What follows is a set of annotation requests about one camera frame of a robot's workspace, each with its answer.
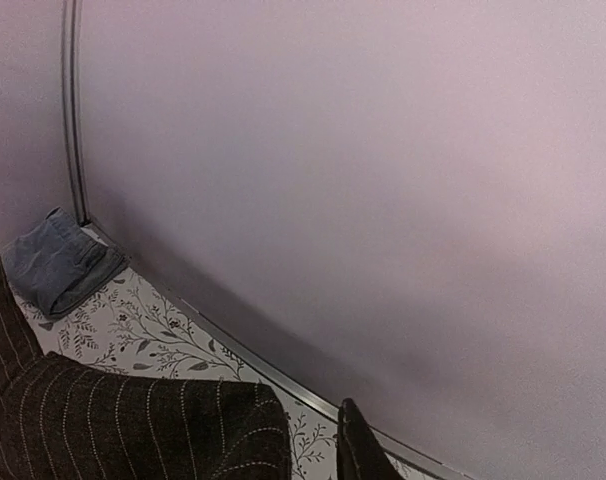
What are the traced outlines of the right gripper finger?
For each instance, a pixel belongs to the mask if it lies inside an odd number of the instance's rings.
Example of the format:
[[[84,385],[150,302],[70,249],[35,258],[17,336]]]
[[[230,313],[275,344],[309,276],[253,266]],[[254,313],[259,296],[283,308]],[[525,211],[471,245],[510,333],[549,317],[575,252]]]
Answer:
[[[401,479],[351,398],[338,410],[336,467],[339,480]]]

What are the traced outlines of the black striped garment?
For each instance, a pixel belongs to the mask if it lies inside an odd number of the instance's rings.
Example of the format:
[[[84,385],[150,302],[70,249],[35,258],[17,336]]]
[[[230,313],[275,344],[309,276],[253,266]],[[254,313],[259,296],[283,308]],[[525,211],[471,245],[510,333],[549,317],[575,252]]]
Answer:
[[[0,479],[287,479],[261,383],[145,378],[44,353],[0,256]]]

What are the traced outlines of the light blue denim skirt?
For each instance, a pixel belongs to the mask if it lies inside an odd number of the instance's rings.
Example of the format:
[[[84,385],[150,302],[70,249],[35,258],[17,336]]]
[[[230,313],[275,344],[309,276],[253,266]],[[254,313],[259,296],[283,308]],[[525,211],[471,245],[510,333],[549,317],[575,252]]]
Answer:
[[[69,315],[128,267],[124,254],[61,208],[14,240],[3,262],[11,285],[49,321]]]

